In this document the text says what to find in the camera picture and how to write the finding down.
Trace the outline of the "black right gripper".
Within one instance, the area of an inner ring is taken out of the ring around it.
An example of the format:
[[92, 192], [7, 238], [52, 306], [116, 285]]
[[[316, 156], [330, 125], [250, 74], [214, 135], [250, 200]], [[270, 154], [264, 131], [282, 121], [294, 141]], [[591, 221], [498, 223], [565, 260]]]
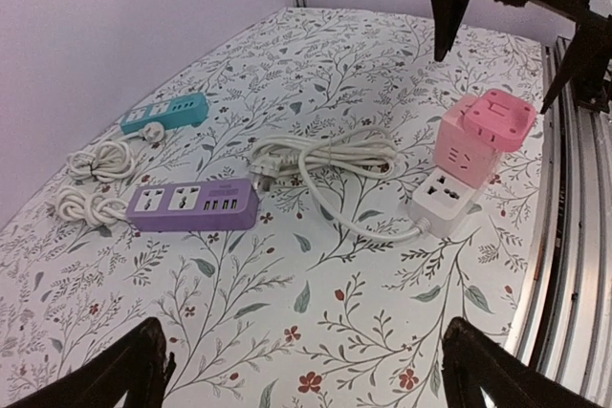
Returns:
[[[557, 74], [543, 99], [544, 115], [570, 83], [575, 102], [594, 112], [610, 113], [611, 79], [605, 74], [611, 61], [611, 17], [590, 9], [590, 0], [493, 0], [523, 7], [534, 3], [575, 23]], [[430, 0], [434, 20], [434, 59], [442, 62], [451, 50], [469, 0]]]

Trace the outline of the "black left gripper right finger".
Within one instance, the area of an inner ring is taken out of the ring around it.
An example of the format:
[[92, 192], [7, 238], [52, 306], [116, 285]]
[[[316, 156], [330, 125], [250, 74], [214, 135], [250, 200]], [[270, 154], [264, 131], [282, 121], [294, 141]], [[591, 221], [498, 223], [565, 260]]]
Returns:
[[596, 404], [522, 364], [462, 317], [442, 341], [442, 380], [449, 407], [594, 407]]

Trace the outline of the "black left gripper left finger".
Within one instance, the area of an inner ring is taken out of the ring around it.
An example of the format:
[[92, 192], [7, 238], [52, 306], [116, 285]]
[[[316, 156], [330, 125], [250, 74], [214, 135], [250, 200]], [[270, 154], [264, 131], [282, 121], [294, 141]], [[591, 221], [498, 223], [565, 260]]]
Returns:
[[159, 319], [148, 317], [76, 371], [13, 407], [161, 407], [175, 371]]

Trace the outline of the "light pink cube socket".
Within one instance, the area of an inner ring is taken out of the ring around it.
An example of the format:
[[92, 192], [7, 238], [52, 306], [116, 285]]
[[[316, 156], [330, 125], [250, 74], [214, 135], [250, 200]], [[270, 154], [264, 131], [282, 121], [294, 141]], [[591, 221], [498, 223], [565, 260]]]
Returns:
[[491, 179], [502, 154], [464, 128], [464, 114], [476, 100], [475, 95], [465, 95], [442, 115], [433, 161], [457, 180], [479, 189]]

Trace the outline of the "white power strip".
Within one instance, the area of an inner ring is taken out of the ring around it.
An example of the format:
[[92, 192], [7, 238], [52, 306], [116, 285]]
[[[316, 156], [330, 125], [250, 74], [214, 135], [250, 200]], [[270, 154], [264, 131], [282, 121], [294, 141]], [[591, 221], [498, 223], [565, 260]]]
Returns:
[[468, 215], [479, 195], [479, 189], [435, 167], [413, 191], [408, 216], [414, 224], [426, 221], [426, 231], [433, 236], [447, 238]]

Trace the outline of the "purple power strip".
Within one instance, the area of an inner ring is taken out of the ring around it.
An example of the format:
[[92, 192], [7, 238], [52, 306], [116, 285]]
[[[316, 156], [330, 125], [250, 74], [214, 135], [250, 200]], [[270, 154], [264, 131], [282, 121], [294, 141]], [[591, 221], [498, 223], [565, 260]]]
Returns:
[[227, 179], [141, 186], [125, 216], [141, 232], [248, 230], [258, 207], [249, 179]]

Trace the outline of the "teal power strip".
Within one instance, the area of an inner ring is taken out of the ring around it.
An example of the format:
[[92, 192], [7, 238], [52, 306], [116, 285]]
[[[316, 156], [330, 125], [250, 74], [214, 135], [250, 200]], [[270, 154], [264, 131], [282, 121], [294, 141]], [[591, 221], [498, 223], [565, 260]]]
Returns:
[[152, 122], [159, 122], [165, 130], [187, 125], [197, 127], [208, 118], [208, 110], [207, 98], [202, 93], [174, 97], [131, 109], [120, 121], [120, 129], [128, 135]]

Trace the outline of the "floral patterned table mat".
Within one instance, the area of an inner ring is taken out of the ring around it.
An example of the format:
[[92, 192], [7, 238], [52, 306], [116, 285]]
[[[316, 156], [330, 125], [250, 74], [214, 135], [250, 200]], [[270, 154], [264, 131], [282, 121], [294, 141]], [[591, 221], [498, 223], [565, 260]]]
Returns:
[[[499, 88], [538, 104], [530, 39], [463, 27], [443, 62], [415, 16], [284, 9], [174, 76], [151, 101], [203, 92], [208, 120], [133, 140], [135, 176], [80, 188], [123, 200], [142, 185], [244, 178], [273, 135], [315, 139], [381, 126], [398, 149], [387, 181], [314, 174], [355, 223], [405, 232], [444, 112]], [[1, 401], [81, 367], [148, 316], [177, 368], [168, 407], [441, 407], [440, 341], [452, 317], [497, 341], [527, 267], [543, 133], [508, 155], [448, 238], [399, 245], [350, 234], [298, 177], [261, 197], [249, 231], [142, 233], [55, 216], [52, 176], [1, 234]]]

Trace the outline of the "aluminium front rail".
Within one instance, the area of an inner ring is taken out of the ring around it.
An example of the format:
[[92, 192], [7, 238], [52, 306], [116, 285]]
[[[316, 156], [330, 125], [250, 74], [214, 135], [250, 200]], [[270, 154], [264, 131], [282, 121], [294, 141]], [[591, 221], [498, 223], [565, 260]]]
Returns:
[[543, 122], [534, 239], [505, 349], [611, 404], [611, 117], [562, 89]]

